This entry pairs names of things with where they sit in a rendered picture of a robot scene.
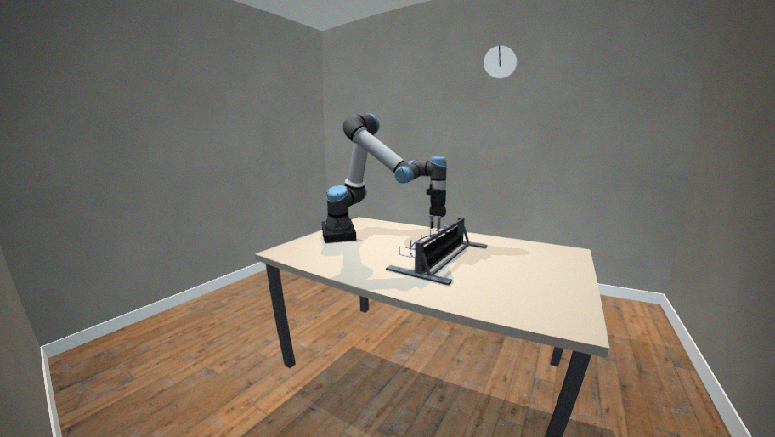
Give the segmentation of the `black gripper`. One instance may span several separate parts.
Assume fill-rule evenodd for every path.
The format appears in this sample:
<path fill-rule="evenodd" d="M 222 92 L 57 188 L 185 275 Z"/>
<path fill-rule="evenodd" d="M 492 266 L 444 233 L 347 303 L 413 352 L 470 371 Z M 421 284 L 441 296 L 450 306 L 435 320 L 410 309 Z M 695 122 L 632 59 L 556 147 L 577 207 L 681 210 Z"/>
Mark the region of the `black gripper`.
<path fill-rule="evenodd" d="M 440 190 L 436 190 L 440 189 Z M 427 189 L 427 195 L 430 196 L 430 229 L 433 228 L 433 217 L 438 216 L 437 230 L 440 230 L 441 218 L 446 215 L 445 201 L 446 201 L 446 180 L 445 181 L 432 181 L 430 189 Z"/>

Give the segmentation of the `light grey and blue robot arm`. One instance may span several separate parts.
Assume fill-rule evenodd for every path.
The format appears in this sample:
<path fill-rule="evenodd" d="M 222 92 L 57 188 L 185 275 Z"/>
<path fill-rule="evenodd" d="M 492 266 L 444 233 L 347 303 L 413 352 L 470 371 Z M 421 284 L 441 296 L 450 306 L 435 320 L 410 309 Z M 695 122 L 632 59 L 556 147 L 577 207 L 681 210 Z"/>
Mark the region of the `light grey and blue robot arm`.
<path fill-rule="evenodd" d="M 328 220 L 325 222 L 325 228 L 330 232 L 340 233 L 351 229 L 348 207 L 364 200 L 367 193 L 363 177 L 368 152 L 394 172 L 396 180 L 402 184 L 420 177 L 421 174 L 431 176 L 433 181 L 446 180 L 447 166 L 444 157 L 407 163 L 374 137 L 379 127 L 376 116 L 368 113 L 349 116 L 343 123 L 343 131 L 354 142 L 354 147 L 345 185 L 334 186 L 327 191 Z"/>

